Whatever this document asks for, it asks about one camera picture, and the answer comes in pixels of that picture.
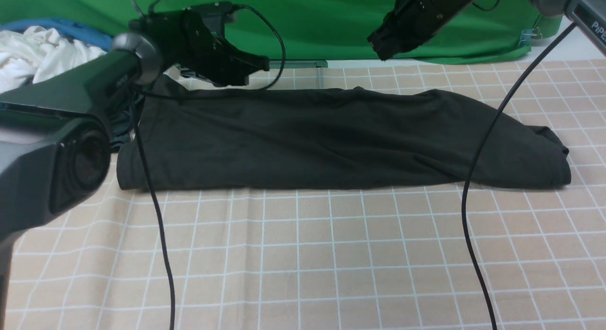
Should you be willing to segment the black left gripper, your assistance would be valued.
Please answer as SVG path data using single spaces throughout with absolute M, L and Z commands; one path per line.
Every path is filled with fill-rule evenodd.
M 266 56 L 238 50 L 225 37 L 210 32 L 192 10 L 143 16 L 129 21 L 128 30 L 150 37 L 165 65 L 179 64 L 216 87 L 247 86 L 252 74 L 270 70 Z

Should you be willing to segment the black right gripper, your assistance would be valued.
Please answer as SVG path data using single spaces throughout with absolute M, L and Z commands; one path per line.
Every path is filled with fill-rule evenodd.
M 394 7 L 368 42 L 382 61 L 430 41 L 474 0 L 395 0 Z

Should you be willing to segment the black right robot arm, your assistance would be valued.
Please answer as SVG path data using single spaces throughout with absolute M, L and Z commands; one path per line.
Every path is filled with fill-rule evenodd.
M 394 8 L 367 41 L 380 60 L 428 43 L 475 0 L 395 0 Z M 605 0 L 528 0 L 545 17 L 565 16 L 600 50 L 605 50 Z

